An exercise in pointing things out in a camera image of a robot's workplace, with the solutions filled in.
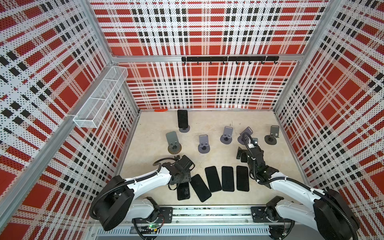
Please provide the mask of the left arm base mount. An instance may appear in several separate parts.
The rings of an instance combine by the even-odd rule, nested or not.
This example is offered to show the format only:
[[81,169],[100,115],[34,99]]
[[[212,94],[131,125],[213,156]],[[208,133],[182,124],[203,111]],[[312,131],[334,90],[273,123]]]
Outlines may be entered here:
[[172,222],[173,211],[172,207],[161,207],[152,197],[147,197],[134,201],[129,216],[142,240],[155,240],[164,224]]

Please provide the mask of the black phone with pink edge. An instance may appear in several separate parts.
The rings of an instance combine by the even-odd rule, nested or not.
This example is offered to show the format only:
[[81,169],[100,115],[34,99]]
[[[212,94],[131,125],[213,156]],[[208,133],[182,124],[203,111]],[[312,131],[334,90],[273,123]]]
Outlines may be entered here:
[[228,166],[222,167],[222,190],[225,192],[235,191],[233,167],[228,167]]

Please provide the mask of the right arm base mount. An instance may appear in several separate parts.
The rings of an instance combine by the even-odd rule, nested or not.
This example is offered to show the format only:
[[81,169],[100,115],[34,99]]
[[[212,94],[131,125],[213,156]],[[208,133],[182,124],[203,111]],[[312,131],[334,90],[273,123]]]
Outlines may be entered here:
[[294,228],[294,220],[280,217],[277,212],[277,203],[284,200],[283,197],[276,196],[266,203],[265,206],[251,207],[251,215],[254,223],[276,223],[269,226],[269,237],[272,240],[284,240]]

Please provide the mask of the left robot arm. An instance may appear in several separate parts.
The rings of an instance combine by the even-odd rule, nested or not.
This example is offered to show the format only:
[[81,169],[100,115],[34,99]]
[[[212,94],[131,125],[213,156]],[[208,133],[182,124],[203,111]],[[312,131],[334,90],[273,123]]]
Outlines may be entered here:
[[186,155],[167,157],[153,163],[155,170],[134,178],[113,177],[93,199],[89,215],[110,231],[124,221],[153,223],[160,217],[160,206],[152,197],[138,197],[162,187],[189,183],[193,161]]

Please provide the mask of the black phone with white sticker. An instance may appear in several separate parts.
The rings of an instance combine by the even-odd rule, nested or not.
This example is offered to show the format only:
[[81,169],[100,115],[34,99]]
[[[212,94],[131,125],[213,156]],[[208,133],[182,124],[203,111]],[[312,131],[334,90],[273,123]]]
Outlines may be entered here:
[[199,174],[191,178],[191,186],[202,203],[212,196],[212,193]]

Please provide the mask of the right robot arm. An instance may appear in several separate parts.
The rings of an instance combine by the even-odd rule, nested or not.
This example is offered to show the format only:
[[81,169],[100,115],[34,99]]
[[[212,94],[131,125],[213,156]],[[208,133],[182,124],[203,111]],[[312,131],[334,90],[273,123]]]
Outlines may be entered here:
[[249,173],[259,185],[279,191],[294,202],[275,197],[267,204],[271,221],[289,219],[306,225],[325,240],[357,240],[360,222],[341,194],[335,190],[320,190],[289,178],[264,161],[264,151],[250,137],[242,139],[245,149],[238,149],[237,159],[245,159]]

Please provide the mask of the blue-edged phone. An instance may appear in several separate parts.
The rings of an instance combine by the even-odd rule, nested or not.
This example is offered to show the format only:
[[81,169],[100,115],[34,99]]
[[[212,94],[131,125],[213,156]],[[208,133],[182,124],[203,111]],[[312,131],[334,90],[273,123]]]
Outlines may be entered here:
[[222,190],[222,185],[215,166],[205,168],[206,178],[211,193],[219,192]]

